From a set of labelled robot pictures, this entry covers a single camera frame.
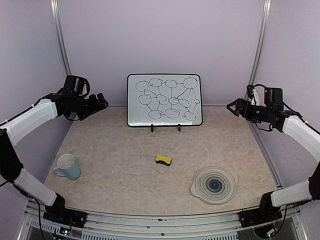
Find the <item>white whiteboard black frame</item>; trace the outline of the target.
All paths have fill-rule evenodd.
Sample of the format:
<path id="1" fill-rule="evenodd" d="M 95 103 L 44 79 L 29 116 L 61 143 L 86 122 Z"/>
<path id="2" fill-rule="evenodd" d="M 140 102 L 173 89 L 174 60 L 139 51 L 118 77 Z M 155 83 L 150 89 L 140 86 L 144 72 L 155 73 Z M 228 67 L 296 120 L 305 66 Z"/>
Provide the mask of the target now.
<path id="1" fill-rule="evenodd" d="M 135 73 L 127 76 L 129 127 L 200 126 L 203 123 L 198 74 Z"/>

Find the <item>yellow black sponge eraser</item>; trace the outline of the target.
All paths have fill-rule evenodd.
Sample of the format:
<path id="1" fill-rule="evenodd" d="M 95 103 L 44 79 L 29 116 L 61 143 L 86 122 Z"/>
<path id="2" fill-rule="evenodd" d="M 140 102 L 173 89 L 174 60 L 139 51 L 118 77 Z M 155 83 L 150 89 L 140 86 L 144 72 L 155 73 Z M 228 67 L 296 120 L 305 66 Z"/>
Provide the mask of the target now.
<path id="1" fill-rule="evenodd" d="M 165 165 L 165 166 L 170 166 L 171 163 L 172 163 L 172 158 L 158 154 L 158 155 L 156 156 L 156 158 L 155 158 L 155 162 L 156 162 L 157 164 L 162 164 L 162 165 Z"/>

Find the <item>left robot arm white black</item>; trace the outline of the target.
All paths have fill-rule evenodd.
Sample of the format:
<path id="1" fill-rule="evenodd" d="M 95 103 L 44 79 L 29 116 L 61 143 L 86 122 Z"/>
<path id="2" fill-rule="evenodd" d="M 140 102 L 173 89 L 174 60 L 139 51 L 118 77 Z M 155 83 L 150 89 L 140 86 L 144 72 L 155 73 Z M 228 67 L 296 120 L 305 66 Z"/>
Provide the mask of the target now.
<path id="1" fill-rule="evenodd" d="M 28 134 L 60 116 L 70 121 L 71 115 L 75 114 L 76 120 L 83 121 L 106 109 L 109 103 L 104 95 L 90 94 L 90 90 L 87 79 L 68 75 L 63 87 L 56 93 L 47 94 L 0 124 L 0 175 L 6 183 L 44 204 L 46 211 L 61 223 L 70 218 L 65 199 L 24 168 L 14 147 Z"/>

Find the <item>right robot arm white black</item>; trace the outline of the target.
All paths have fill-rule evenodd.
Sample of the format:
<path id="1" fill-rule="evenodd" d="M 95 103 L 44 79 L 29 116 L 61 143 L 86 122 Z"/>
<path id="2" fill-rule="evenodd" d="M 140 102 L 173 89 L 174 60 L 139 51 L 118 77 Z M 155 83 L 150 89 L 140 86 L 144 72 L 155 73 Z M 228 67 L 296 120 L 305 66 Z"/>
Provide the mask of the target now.
<path id="1" fill-rule="evenodd" d="M 264 87 L 264 104 L 260 104 L 255 85 L 247 86 L 247 97 L 238 98 L 226 108 L 235 116 L 242 116 L 256 125 L 267 123 L 268 132 L 278 130 L 300 144 L 315 160 L 320 161 L 320 132 L 310 126 L 302 115 L 283 101 L 283 90 Z M 282 206 L 304 204 L 320 198 L 320 168 L 316 167 L 307 180 L 262 195 L 256 218 L 266 222 Z"/>

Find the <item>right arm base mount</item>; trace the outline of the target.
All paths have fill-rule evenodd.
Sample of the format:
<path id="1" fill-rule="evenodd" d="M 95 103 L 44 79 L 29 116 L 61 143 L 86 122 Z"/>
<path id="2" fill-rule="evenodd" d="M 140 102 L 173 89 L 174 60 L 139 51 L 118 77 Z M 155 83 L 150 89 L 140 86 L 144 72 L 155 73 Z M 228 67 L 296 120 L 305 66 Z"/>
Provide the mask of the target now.
<path id="1" fill-rule="evenodd" d="M 280 209 L 280 207 L 275 207 L 271 210 L 264 211 L 260 208 L 253 208 L 249 210 L 245 208 L 239 213 L 241 227 L 246 228 L 281 219 L 282 214 Z"/>

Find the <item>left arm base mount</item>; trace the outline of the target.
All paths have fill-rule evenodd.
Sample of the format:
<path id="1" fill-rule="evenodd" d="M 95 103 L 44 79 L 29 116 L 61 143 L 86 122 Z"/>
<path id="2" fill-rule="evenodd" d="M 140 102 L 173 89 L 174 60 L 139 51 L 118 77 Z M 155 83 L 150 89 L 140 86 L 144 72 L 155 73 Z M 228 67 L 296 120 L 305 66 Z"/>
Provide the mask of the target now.
<path id="1" fill-rule="evenodd" d="M 54 223 L 68 225 L 76 228 L 84 228 L 87 221 L 88 214 L 84 211 L 78 211 L 66 208 L 63 216 L 54 216 L 48 212 L 43 214 L 45 220 L 52 221 Z"/>

